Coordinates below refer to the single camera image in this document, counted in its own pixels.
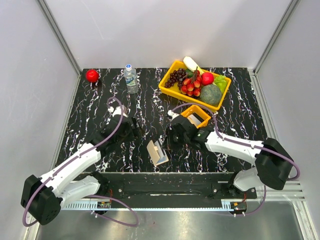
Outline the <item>credit card stack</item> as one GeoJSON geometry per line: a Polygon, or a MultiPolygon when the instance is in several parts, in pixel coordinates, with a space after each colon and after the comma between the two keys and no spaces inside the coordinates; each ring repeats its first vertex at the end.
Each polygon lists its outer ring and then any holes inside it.
{"type": "Polygon", "coordinates": [[[198,126],[203,122],[203,119],[195,113],[189,115],[187,119],[195,126],[198,126]]]}

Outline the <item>beige leather card holder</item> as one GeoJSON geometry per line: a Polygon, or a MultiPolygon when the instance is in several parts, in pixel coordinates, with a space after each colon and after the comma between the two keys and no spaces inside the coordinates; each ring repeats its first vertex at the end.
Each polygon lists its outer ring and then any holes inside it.
{"type": "Polygon", "coordinates": [[[158,165],[167,163],[169,161],[169,158],[166,152],[162,149],[158,141],[153,142],[151,140],[147,144],[146,149],[155,167],[157,167],[158,165]]]}

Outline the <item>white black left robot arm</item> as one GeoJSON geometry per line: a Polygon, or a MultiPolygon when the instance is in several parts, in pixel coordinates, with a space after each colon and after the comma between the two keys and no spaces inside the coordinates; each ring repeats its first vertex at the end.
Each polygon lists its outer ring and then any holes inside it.
{"type": "Polygon", "coordinates": [[[44,226],[74,201],[93,195],[111,196],[110,181],[98,170],[76,180],[88,167],[109,156],[116,146],[141,135],[140,125],[127,115],[124,105],[109,110],[112,112],[110,122],[78,151],[42,176],[31,175],[25,180],[20,202],[25,215],[30,214],[35,222],[44,226]]]}

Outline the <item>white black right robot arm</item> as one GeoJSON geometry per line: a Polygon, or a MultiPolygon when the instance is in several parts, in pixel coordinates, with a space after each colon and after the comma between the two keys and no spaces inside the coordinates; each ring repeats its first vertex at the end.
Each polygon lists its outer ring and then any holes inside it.
{"type": "Polygon", "coordinates": [[[293,160],[276,139],[250,141],[199,127],[198,116],[185,117],[171,110],[168,116],[170,126],[166,129],[166,141],[169,147],[188,145],[201,152],[222,153],[252,165],[232,175],[227,186],[231,197],[239,198],[245,191],[263,185],[278,191],[284,188],[293,160]]]}

